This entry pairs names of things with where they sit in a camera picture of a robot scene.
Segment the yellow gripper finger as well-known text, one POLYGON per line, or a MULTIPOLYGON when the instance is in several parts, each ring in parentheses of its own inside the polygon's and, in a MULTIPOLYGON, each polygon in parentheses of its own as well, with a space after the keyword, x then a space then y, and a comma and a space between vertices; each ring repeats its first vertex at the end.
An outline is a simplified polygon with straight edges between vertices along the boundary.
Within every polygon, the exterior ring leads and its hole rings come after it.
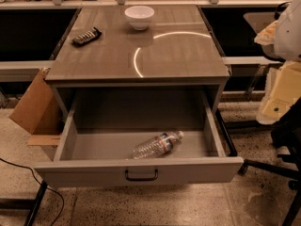
POLYGON ((301 97, 301 63, 286 61, 279 69, 270 68, 266 76, 265 94, 256 120, 260 124, 279 121, 301 97))

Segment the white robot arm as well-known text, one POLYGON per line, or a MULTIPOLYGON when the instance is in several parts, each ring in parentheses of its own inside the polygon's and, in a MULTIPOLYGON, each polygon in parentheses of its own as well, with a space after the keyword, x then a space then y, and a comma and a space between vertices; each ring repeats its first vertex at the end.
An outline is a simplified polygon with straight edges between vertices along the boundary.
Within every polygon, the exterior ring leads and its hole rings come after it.
POLYGON ((301 0, 293 0, 254 41, 272 45, 274 54, 285 60, 278 70, 272 70, 275 80, 267 77, 266 94, 256 116, 260 124, 272 124, 301 98, 301 0))

